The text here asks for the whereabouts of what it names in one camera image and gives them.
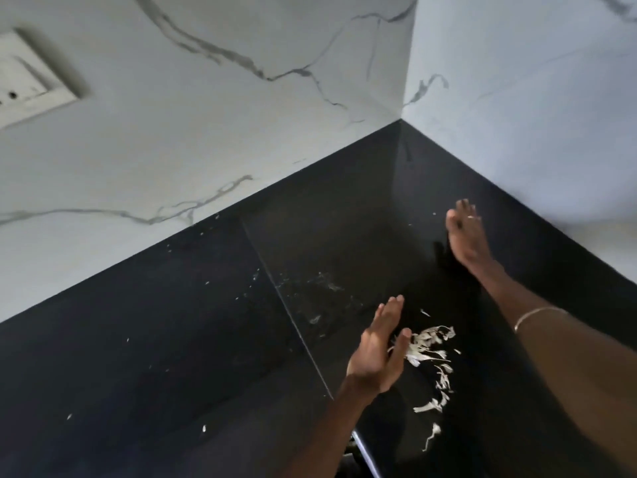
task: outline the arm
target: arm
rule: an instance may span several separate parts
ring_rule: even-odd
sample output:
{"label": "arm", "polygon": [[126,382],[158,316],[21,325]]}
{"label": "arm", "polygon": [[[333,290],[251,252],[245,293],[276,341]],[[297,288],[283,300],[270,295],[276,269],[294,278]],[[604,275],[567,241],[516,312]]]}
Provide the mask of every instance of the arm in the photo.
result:
{"label": "arm", "polygon": [[[514,281],[491,258],[475,206],[458,201],[447,213],[452,251],[506,319],[551,304]],[[637,353],[567,313],[542,310],[517,336],[548,388],[580,431],[637,472]]]}
{"label": "arm", "polygon": [[387,357],[387,342],[398,325],[402,296],[380,304],[361,344],[347,366],[338,394],[319,421],[305,449],[291,462],[282,478],[332,478],[363,409],[378,393],[388,390],[402,374],[404,356],[411,339],[403,329],[394,351]]}

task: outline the person's right arm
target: person's right arm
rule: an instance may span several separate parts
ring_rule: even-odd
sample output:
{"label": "person's right arm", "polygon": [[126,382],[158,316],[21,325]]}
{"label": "person's right arm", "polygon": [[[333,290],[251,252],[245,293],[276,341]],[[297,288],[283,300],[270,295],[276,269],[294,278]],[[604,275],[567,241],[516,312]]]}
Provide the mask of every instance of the person's right arm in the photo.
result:
{"label": "person's right arm", "polygon": [[[522,315],[552,305],[509,277],[492,259],[475,206],[447,213],[454,256],[478,279],[515,327]],[[637,353],[565,312],[542,310],[517,336],[548,388],[578,428],[637,472]]]}

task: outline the bracelet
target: bracelet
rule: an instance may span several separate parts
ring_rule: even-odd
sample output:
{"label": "bracelet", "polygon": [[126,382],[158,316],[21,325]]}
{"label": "bracelet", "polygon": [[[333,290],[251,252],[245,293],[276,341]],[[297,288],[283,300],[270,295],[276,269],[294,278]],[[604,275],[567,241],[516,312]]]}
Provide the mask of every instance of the bracelet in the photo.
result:
{"label": "bracelet", "polygon": [[517,322],[515,322],[514,325],[514,333],[517,334],[517,329],[520,326],[520,324],[525,321],[526,319],[528,319],[531,315],[533,315],[534,313],[538,313],[538,312],[542,312],[544,310],[556,310],[558,312],[561,313],[568,313],[567,311],[565,311],[563,308],[558,308],[558,307],[540,307],[540,308],[536,308],[535,310],[531,310],[530,312],[525,313],[524,315],[522,315]]}

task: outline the light switch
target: light switch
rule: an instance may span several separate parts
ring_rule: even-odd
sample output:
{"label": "light switch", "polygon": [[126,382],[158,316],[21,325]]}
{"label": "light switch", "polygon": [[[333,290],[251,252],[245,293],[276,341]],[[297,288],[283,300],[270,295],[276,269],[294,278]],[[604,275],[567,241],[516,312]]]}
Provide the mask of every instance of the light switch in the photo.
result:
{"label": "light switch", "polygon": [[0,35],[0,129],[75,100],[20,35]]}

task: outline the forearm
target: forearm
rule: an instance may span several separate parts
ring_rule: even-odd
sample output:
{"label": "forearm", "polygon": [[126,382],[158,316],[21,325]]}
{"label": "forearm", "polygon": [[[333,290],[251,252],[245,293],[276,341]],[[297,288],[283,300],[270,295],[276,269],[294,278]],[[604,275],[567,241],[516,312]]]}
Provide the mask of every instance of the forearm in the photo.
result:
{"label": "forearm", "polygon": [[332,478],[363,409],[375,394],[353,378],[346,378],[319,421],[305,449],[282,478]]}
{"label": "forearm", "polygon": [[[495,264],[474,273],[514,327],[551,306]],[[637,470],[637,354],[574,317],[546,310],[517,333],[539,374],[573,422],[617,460]]]}

